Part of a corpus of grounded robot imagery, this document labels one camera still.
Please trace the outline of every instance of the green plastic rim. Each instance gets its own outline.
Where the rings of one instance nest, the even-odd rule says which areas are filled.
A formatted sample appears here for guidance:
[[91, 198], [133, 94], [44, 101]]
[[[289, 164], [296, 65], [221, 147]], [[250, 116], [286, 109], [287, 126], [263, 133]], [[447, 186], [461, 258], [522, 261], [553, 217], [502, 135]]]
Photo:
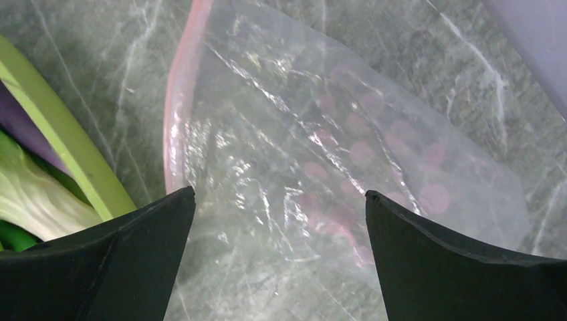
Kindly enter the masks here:
[[65, 104], [27, 58], [2, 36], [0, 80], [43, 133], [103, 221], [136, 209]]

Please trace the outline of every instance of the leafy green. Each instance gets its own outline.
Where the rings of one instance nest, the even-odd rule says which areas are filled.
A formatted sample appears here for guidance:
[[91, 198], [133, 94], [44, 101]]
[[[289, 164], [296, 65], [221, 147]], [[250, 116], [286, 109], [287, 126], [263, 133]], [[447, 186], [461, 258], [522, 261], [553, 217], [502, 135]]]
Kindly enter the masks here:
[[0, 131], [0, 219], [44, 241], [102, 222], [4, 132]]

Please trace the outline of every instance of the ziplock bag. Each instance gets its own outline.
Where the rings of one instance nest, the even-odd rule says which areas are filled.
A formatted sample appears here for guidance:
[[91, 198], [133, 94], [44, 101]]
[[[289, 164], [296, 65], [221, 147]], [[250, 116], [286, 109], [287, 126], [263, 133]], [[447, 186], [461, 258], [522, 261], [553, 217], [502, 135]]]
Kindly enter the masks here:
[[518, 179], [348, 48], [255, 1], [194, 1], [168, 80], [169, 193], [197, 212], [167, 320], [378, 320], [374, 189], [516, 249]]

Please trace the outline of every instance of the pink round object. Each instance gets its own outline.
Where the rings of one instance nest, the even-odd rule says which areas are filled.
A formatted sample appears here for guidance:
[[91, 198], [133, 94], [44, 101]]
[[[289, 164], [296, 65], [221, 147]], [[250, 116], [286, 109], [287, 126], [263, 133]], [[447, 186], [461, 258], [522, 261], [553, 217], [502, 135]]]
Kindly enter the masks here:
[[311, 179], [324, 180], [329, 177], [329, 174], [325, 171], [323, 166], [315, 162], [307, 162], [303, 166], [303, 172]]
[[315, 132], [313, 138], [315, 138], [314, 142], [316, 144], [318, 144], [318, 142], [317, 142], [317, 140], [318, 140], [325, 147], [335, 147], [336, 146], [336, 141], [335, 141], [333, 135], [331, 135], [330, 132], [328, 132], [324, 129], [317, 130]]
[[390, 132], [396, 134], [404, 142], [410, 142], [416, 136], [415, 129], [413, 129], [413, 127], [408, 122], [405, 122], [403, 120], [392, 124]]
[[399, 205], [402, 205], [407, 209], [411, 209], [411, 203], [409, 202], [407, 197], [405, 197], [402, 193], [398, 193], [398, 192], [387, 193], [386, 197], [388, 197], [392, 201], [398, 203]]
[[318, 217], [322, 214], [322, 202], [319, 196], [308, 193], [298, 197], [298, 203], [301, 210], [308, 217]]
[[315, 103], [319, 108], [321, 108], [321, 111], [324, 114], [327, 114], [331, 117], [336, 117], [338, 115], [335, 98], [333, 98], [331, 95], [323, 95], [319, 97], [319, 99], [317, 99]]
[[368, 122], [353, 112], [348, 115], [346, 125], [351, 132], [357, 135], [367, 135], [372, 132]]
[[374, 110], [382, 107], [382, 97], [376, 92], [367, 92], [359, 100], [360, 104], [367, 110]]
[[355, 142], [350, 148], [350, 160], [360, 167], [367, 167], [375, 157], [374, 151], [364, 142]]
[[352, 235], [348, 228], [333, 220], [325, 221], [323, 224], [315, 224], [314, 227], [315, 231], [321, 234], [330, 234], [352, 239]]
[[358, 189], [356, 189], [350, 181], [340, 182], [340, 190], [349, 196], [361, 195], [360, 192], [358, 192]]
[[356, 223], [356, 213], [354, 209], [348, 205], [335, 205], [327, 212], [330, 220], [337, 222], [345, 228], [349, 228]]
[[431, 144], [425, 148], [425, 162], [434, 167], [438, 167], [445, 160], [445, 145], [440, 142]]
[[443, 214], [451, 204], [451, 194], [441, 184], [427, 184], [419, 191], [419, 203], [429, 214]]
[[409, 154], [411, 152], [405, 141], [394, 132], [386, 135], [386, 145], [395, 153]]

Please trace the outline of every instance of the marble surface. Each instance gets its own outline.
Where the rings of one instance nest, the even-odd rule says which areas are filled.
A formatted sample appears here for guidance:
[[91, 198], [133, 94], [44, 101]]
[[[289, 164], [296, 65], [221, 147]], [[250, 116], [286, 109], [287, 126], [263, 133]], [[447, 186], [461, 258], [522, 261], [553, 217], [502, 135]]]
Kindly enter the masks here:
[[[567, 258], [567, 126], [480, 1], [267, 3], [347, 45], [509, 166], [534, 223], [521, 250]], [[0, 34], [53, 86], [140, 206], [164, 195], [165, 86], [190, 8], [190, 0], [0, 2]], [[313, 304], [336, 312], [287, 307], [278, 320], [377, 320], [376, 294], [346, 286], [343, 298], [306, 286], [306, 298], [324, 296]], [[207, 320], [179, 309], [168, 318]]]

